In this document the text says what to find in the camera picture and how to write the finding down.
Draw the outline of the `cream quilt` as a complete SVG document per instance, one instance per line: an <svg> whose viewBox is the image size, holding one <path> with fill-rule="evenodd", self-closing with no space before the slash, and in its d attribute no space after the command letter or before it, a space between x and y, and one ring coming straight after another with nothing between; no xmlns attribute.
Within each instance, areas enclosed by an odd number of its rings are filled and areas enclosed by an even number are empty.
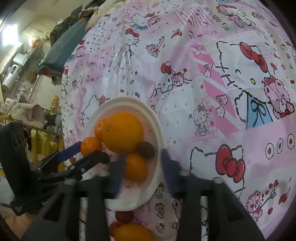
<svg viewBox="0 0 296 241"><path fill-rule="evenodd" d="M113 11L116 11L117 9L121 8L125 4L126 0L107 0L105 1L90 17L88 20L85 31L87 32L92 27L95 26L95 24L103 18L105 15L112 13Z"/></svg>

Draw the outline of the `blue pillow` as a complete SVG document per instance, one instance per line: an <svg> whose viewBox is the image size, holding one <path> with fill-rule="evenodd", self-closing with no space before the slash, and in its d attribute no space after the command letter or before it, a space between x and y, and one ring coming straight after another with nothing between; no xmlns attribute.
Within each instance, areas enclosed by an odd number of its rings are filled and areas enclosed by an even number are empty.
<svg viewBox="0 0 296 241"><path fill-rule="evenodd" d="M39 75L48 77L62 75L64 64L86 34L87 22L88 18L82 18L62 34L36 67Z"/></svg>

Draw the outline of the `dark plum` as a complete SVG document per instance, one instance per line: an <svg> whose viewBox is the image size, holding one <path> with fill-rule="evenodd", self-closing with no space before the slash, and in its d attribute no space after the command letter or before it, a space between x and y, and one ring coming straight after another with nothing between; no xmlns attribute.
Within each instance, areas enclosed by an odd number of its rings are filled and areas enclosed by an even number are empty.
<svg viewBox="0 0 296 241"><path fill-rule="evenodd" d="M144 159L150 160L152 159L155 154L154 146L149 142L141 142L137 144L137 153Z"/></svg>

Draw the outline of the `small mandarin orange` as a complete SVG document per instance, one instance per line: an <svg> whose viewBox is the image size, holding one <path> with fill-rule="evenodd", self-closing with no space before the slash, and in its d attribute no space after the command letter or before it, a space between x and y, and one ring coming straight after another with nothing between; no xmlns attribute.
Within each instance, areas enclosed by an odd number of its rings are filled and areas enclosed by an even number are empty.
<svg viewBox="0 0 296 241"><path fill-rule="evenodd" d="M103 118L99 120L95 125L95 129L94 129L95 137L97 137L102 142L103 142L103 136L107 132L109 132L109 129L110 129L109 124L110 124L110 119Z"/></svg>

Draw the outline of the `plush toy on rack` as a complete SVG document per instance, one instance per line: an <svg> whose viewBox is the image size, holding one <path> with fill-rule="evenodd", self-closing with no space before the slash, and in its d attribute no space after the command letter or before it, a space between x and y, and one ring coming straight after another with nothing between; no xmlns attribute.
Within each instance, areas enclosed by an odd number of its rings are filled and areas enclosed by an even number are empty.
<svg viewBox="0 0 296 241"><path fill-rule="evenodd" d="M44 128L46 125L44 110L38 104L17 103L10 108L8 114L11 115L11 119L5 120L5 124L20 121L34 128Z"/></svg>

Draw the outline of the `large orange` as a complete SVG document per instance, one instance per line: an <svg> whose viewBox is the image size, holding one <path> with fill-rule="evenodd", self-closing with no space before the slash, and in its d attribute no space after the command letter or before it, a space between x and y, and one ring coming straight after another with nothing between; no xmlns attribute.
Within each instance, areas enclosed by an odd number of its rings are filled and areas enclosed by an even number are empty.
<svg viewBox="0 0 296 241"><path fill-rule="evenodd" d="M115 113L103 122L102 139L111 152L134 153L144 141L144 127L131 113Z"/></svg>

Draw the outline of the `pink white plate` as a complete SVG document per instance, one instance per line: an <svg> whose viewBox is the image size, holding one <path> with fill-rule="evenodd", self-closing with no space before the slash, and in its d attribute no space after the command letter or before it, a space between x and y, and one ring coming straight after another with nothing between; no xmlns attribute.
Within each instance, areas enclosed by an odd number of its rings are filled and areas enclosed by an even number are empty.
<svg viewBox="0 0 296 241"><path fill-rule="evenodd" d="M94 135L97 121L123 111L133 114L141 121L144 127L144 140L154 146L156 155L151 161L148 161L148 174L143 182L137 184L123 180L117 197L106 200L106 207L116 211L130 211L149 201L161 182L163 174L161 150L164 147L165 138L161 124L156 113L137 98L119 96L104 102L90 116L81 139Z"/></svg>

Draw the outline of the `pink cartoon bedsheet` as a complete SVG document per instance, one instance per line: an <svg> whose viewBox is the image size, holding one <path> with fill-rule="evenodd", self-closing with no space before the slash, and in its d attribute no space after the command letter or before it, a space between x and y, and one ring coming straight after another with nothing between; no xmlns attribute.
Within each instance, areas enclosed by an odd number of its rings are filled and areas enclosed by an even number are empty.
<svg viewBox="0 0 296 241"><path fill-rule="evenodd" d="M158 116L170 156L221 177L264 237L295 197L295 47L261 1L126 1L63 67L65 144L107 100Z"/></svg>

